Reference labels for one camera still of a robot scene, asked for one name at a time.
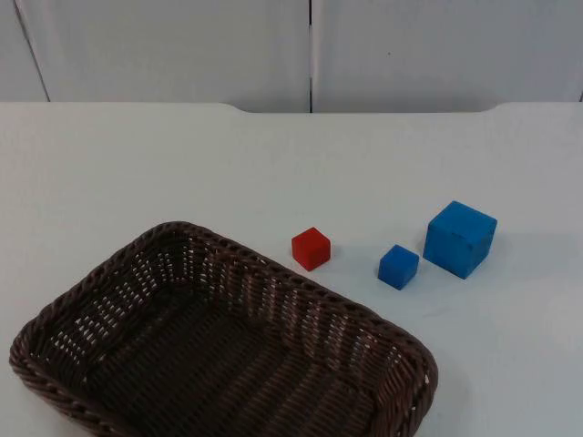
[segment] woven pattern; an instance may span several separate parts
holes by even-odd
[[[183,222],[44,308],[10,363],[100,436],[407,437],[437,385],[405,331]]]

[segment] small blue cube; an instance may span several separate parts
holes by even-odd
[[[429,223],[423,258],[465,279],[490,251],[497,220],[453,201]]]
[[[401,290],[415,276],[418,265],[418,255],[395,244],[381,258],[379,279]]]

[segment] cube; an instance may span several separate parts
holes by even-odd
[[[423,257],[466,279],[490,251],[497,220],[453,201],[431,222]]]
[[[291,239],[293,258],[308,271],[330,259],[330,246],[330,240],[316,228],[309,228]]]
[[[381,258],[379,279],[401,290],[415,276],[418,265],[418,255],[395,244]]]

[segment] large blue cube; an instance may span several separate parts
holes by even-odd
[[[415,276],[418,265],[418,255],[395,244],[381,258],[379,279],[401,290]]]
[[[465,279],[490,251],[496,223],[453,201],[429,223],[423,258]]]

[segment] brown wicker basket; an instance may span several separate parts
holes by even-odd
[[[183,222],[44,308],[10,364],[100,436],[406,437],[437,385],[404,330]]]

